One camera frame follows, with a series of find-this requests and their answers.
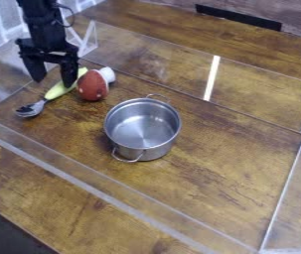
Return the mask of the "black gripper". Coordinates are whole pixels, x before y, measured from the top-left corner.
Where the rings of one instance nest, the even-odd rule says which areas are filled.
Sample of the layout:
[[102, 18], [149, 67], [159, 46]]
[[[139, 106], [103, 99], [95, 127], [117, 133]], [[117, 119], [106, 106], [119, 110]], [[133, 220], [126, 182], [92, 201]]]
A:
[[66, 27], [60, 24], [28, 26], [30, 37], [19, 38], [19, 55], [35, 82], [46, 75], [46, 63], [59, 64], [64, 87], [70, 88], [78, 76], [78, 47], [67, 41]]

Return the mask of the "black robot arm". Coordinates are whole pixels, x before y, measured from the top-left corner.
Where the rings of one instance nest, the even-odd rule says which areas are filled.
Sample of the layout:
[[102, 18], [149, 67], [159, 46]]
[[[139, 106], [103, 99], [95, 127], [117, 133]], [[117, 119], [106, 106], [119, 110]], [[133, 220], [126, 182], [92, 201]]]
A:
[[35, 82], [46, 75], [46, 63], [60, 66], [62, 81], [70, 88], [78, 78], [78, 46], [67, 41], [58, 0], [16, 0], [31, 37], [17, 39], [19, 55]]

